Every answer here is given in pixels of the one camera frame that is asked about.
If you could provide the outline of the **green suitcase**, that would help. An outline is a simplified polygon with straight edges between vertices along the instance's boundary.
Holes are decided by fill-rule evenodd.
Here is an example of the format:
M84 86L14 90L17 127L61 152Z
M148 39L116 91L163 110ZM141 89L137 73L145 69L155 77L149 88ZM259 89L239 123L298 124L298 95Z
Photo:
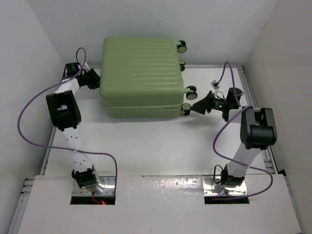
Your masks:
M187 116L197 98L195 86L184 86L187 51L183 40L106 37L103 41L99 96L111 118Z

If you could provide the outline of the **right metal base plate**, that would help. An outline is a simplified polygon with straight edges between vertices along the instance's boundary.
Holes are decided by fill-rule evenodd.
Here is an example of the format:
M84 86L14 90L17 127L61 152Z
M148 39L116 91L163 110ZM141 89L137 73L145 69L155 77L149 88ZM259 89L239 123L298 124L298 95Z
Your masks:
M204 197L218 197L218 196L244 196L248 194L246 182L243 181L238 186L224 186L221 183L214 182L212 175L202 177L203 194Z

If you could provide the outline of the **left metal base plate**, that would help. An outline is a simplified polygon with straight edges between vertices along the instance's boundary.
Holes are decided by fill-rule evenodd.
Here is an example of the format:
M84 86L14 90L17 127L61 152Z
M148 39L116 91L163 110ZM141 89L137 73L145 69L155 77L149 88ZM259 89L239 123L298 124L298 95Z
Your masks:
M94 193L96 197L114 197L115 182L115 176L100 176L99 184L94 189L88 190L80 188L75 181L73 185L72 196L91 197L92 193Z

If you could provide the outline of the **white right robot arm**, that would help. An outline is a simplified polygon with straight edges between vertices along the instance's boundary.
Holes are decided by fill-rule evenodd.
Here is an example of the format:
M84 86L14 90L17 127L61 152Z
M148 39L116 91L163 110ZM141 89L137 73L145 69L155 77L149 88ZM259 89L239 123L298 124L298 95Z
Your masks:
M222 169L220 183L227 187L236 187L242 184L246 171L258 154L274 145L277 140L277 130L271 108L240 107L243 92L238 88L230 88L227 97L218 98L213 92L196 102L191 110L199 114L210 113L211 110L222 112L226 125L238 120L240 124L241 144L234 157Z

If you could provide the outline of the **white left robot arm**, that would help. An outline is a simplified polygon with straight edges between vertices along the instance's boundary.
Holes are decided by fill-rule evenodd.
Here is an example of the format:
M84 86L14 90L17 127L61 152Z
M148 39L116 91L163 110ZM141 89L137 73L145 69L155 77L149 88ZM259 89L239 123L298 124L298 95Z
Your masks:
M100 77L94 69L84 68L73 62L65 65L64 82L52 94L46 96L52 124L64 135L74 160L72 178L79 188L95 193L99 186L99 176L94 164L84 153L80 152L82 143L79 137L81 113L75 99L75 93L86 86L91 90L100 86Z

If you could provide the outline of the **metal base plate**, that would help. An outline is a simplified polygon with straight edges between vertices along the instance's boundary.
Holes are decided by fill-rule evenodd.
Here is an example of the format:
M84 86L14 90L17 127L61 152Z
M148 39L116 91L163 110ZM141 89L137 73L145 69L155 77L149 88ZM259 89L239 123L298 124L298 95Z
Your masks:
M244 196L248 194L246 182L243 181L238 186L224 186L221 183L214 182L212 175L202 177L203 194L204 197L218 197L218 196Z
M94 189L88 190L80 188L75 181L73 185L72 196L91 197L92 193L94 193L96 197L114 197L115 182L115 176L100 176L99 184Z

